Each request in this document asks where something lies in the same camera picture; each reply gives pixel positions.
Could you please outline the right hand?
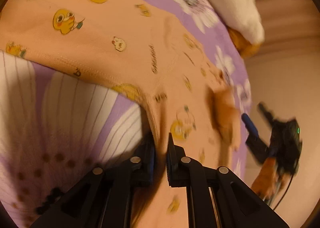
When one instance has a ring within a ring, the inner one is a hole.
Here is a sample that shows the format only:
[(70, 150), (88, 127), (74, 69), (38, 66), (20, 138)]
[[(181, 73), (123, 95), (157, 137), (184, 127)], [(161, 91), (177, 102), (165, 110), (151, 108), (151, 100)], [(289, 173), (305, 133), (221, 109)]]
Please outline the right hand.
[(270, 199), (277, 191), (282, 191), (290, 180), (290, 174), (284, 173), (279, 176), (276, 168), (276, 158), (267, 158), (253, 181), (251, 189), (260, 199)]

